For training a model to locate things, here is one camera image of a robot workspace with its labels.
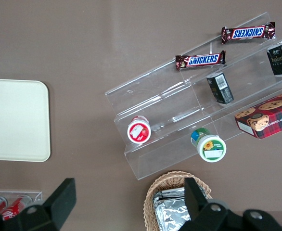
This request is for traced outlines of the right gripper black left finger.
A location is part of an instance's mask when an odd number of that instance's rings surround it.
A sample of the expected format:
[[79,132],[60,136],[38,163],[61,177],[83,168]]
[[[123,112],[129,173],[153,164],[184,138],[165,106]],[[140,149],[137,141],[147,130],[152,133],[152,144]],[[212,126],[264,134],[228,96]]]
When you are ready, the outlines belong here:
[[4,222],[5,231],[59,231],[76,205],[76,182],[66,178],[43,204],[26,207]]

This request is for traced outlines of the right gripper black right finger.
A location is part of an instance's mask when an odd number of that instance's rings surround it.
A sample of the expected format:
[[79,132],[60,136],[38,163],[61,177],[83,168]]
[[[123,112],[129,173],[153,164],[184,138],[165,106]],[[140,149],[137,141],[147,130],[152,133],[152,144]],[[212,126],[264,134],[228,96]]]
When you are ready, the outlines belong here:
[[242,231],[242,217],[234,214],[221,203],[209,202],[194,178],[185,178],[185,205],[191,220],[181,231]]

